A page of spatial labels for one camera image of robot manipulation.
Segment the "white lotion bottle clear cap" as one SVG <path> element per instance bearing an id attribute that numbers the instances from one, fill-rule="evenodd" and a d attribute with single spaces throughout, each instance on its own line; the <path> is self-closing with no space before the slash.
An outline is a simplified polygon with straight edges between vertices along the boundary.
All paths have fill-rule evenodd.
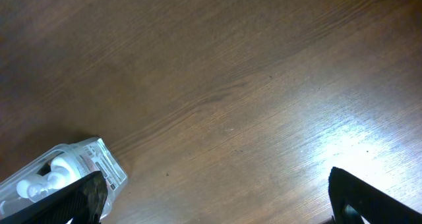
<path id="1" fill-rule="evenodd" d="M 44 176 L 28 175 L 21 179 L 16 185 L 18 195 L 33 203 L 39 202 L 82 177 L 75 160 L 66 154 L 53 158 L 50 169 Z"/>

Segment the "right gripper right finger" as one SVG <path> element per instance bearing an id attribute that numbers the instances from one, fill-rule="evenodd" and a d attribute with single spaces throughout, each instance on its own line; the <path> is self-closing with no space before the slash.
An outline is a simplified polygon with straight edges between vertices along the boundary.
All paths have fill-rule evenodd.
<path id="1" fill-rule="evenodd" d="M 338 167 L 331 169 L 331 223 L 421 224 L 421 214 Z"/>

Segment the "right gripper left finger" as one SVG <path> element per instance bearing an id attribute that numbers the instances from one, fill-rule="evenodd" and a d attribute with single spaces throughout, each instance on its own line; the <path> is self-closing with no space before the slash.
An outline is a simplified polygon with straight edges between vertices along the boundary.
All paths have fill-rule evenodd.
<path id="1" fill-rule="evenodd" d="M 107 195 L 107 184 L 102 172 L 94 171 L 4 218 L 1 224 L 100 224 Z"/>

